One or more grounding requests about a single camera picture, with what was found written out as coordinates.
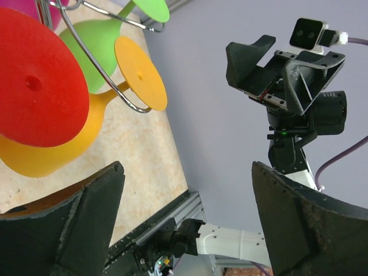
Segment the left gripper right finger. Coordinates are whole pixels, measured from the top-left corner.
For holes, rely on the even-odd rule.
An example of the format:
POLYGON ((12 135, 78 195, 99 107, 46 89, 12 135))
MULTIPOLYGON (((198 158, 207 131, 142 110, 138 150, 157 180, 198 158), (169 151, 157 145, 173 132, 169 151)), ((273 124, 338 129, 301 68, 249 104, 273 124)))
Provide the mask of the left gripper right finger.
POLYGON ((252 185, 274 275, 367 275, 367 209, 262 162, 252 185))

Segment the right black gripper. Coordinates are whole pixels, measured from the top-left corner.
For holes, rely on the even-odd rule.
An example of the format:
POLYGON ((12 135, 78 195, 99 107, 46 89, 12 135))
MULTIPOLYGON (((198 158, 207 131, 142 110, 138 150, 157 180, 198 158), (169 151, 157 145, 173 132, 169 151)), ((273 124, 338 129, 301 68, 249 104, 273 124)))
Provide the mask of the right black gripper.
POLYGON ((252 44, 229 43, 227 82, 257 101, 274 92, 267 102, 302 116, 341 70, 346 56, 332 51, 302 51, 296 57, 275 52, 267 66, 258 66, 275 42, 275 37, 263 35, 252 44))

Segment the pink plastic wine glass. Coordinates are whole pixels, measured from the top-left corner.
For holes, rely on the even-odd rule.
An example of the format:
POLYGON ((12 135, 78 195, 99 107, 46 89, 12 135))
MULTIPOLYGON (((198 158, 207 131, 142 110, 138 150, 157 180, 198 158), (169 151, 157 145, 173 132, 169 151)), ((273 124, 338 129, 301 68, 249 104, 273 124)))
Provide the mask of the pink plastic wine glass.
MULTIPOLYGON (((22 12, 35 20, 39 20, 39 14, 36 10, 36 3, 34 0, 17 0, 13 2, 17 5, 14 9, 17 9, 19 12, 22 12)), ((61 20, 61 14, 59 9, 56 7, 50 6, 49 11, 51 12, 51 20, 52 20, 52 27, 55 30, 61 20)))

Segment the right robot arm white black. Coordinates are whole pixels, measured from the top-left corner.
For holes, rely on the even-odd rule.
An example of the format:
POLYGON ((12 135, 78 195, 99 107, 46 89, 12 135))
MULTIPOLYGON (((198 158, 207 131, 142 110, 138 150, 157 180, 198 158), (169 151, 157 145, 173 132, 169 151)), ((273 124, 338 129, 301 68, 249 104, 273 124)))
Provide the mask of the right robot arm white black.
POLYGON ((250 45, 226 47, 228 84, 267 109, 270 168, 255 164, 252 182, 263 232, 225 229, 186 219, 171 235, 174 256, 220 254, 266 266, 280 256, 288 266, 303 260, 336 259, 328 229, 313 226, 303 195, 319 194, 317 176, 310 171, 304 146, 321 135, 344 131, 347 113, 342 91, 325 88, 344 65, 341 53, 315 53, 305 43, 300 53, 276 51, 264 66, 258 62, 274 45, 264 35, 250 45))

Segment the green plastic wine glass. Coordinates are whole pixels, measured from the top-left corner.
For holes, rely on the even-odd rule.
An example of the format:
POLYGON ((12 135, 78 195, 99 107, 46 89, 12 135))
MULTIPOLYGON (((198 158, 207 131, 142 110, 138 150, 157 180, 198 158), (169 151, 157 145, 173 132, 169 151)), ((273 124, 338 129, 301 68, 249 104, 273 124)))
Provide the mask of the green plastic wine glass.
MULTIPOLYGON (((154 0, 129 1, 117 15, 125 18, 135 7, 140 8, 146 15, 161 23, 167 22, 170 18, 166 2, 154 0)), ((117 66, 114 42, 120 36, 121 25, 121 20, 112 18, 106 20, 85 20, 73 25, 79 38, 109 76, 114 73, 117 66)), ((59 37, 79 63, 89 92, 92 94, 97 93, 105 83, 102 75, 76 42, 68 28, 62 31, 59 37)))

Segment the red plastic wine glass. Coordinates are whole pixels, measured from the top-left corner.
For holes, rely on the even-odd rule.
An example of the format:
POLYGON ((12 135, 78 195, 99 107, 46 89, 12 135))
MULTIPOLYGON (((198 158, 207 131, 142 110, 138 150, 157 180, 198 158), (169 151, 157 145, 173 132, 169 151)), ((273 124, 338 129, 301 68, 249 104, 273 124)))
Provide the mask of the red plastic wine glass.
POLYGON ((88 112, 87 83, 64 42, 37 20, 1 8, 1 135, 54 147, 81 131, 88 112))

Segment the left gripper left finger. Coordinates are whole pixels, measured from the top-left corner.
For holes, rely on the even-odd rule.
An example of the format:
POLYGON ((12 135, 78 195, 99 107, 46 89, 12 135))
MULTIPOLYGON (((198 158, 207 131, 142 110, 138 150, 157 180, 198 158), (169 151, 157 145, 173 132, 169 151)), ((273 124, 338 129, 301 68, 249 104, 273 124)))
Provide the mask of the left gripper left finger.
POLYGON ((1 214, 1 275, 102 275, 124 188, 115 161, 1 214))

